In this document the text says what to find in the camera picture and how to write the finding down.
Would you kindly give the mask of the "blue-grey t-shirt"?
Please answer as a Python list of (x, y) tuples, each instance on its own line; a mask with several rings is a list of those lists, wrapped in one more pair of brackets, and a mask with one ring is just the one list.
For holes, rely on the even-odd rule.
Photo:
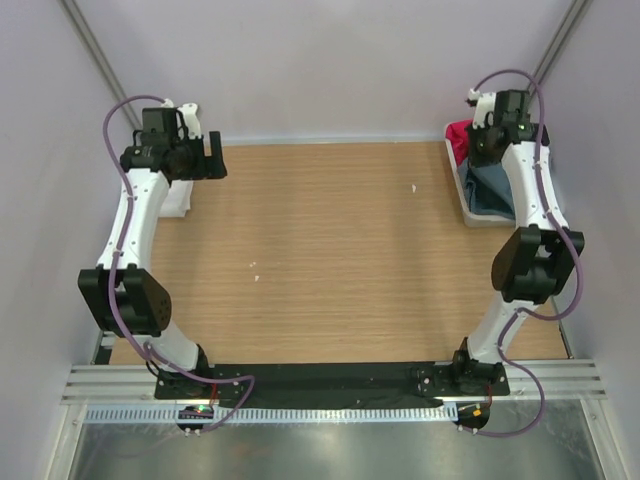
[(472, 214), (515, 219), (511, 186), (500, 164), (473, 167), (467, 158), (457, 172)]

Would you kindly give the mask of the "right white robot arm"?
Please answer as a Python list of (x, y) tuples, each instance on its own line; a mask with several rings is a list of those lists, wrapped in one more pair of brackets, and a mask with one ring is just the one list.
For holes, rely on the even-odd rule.
[(584, 249), (583, 233), (569, 227), (560, 211), (550, 172), (550, 140), (542, 121), (532, 121), (531, 96), (524, 90), (470, 90), (474, 116), (467, 128), (469, 164), (502, 170), (511, 189), (515, 228), (494, 257), (496, 292), (480, 325), (453, 357), (450, 381), (472, 396), (504, 381), (504, 354), (528, 316), (558, 295)]

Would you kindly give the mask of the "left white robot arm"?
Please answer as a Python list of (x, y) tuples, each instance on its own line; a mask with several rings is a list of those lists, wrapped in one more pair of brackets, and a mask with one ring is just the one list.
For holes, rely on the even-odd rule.
[(203, 348), (173, 319), (168, 290), (153, 276), (151, 257), (159, 218), (177, 186), (226, 177), (220, 134), (203, 133), (195, 103), (165, 100), (142, 111), (142, 126), (116, 157), (119, 203), (95, 267), (78, 287), (100, 330), (126, 340), (159, 381), (176, 383), (189, 399), (204, 398), (212, 376)]

